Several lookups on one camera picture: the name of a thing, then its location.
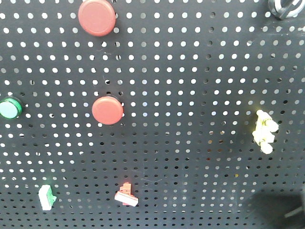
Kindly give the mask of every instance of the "red plastic part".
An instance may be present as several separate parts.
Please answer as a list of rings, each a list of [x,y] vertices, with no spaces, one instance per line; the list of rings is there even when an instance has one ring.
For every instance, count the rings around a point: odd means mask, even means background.
[[[106,0],[86,0],[78,11],[82,28],[93,36],[105,36],[115,26],[115,12]]]
[[[92,114],[96,121],[106,125],[112,125],[122,118],[123,107],[116,98],[105,96],[94,102]]]
[[[132,185],[130,183],[124,183],[123,186],[120,187],[120,192],[127,194],[131,197],[134,197],[134,195],[131,195],[131,191],[132,191]]]

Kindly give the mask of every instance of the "green and white component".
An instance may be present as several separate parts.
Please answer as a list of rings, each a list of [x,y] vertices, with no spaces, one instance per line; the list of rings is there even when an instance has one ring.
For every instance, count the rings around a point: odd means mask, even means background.
[[[7,97],[0,101],[0,116],[14,119],[22,113],[22,106],[18,99]]]
[[[52,209],[53,203],[57,198],[53,196],[51,186],[50,185],[41,186],[38,192],[38,196],[42,206],[42,210],[50,211]]]

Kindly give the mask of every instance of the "red and white component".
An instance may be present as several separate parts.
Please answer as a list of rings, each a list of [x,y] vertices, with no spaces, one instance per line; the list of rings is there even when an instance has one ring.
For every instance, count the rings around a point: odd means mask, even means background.
[[[131,195],[131,187],[132,185],[130,183],[124,183],[123,186],[120,187],[120,191],[115,194],[114,199],[122,202],[123,205],[137,206],[139,199],[134,197],[134,195]]]

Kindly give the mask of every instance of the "red push button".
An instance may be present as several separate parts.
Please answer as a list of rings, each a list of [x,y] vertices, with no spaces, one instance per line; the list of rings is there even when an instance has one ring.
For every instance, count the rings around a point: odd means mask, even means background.
[[[112,125],[122,118],[123,107],[117,99],[106,96],[94,102],[92,114],[96,121],[106,125]]]
[[[82,28],[93,36],[105,36],[115,25],[115,12],[106,0],[86,0],[78,11]]]

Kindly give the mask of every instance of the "white connector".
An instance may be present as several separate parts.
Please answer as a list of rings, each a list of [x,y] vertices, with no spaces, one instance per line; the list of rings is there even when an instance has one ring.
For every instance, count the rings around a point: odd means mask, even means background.
[[[137,206],[137,204],[139,203],[139,199],[137,197],[124,194],[122,192],[117,192],[114,196],[114,199],[127,205],[131,205],[133,207]]]
[[[53,203],[56,197],[52,194],[52,189],[50,185],[43,185],[38,192],[39,200],[43,211],[50,211],[52,209]]]
[[[272,120],[268,113],[262,110],[258,110],[256,114],[258,116],[256,129],[252,133],[254,141],[265,154],[270,154],[273,151],[270,143],[273,143],[275,140],[275,136],[271,132],[278,130],[278,124]]]

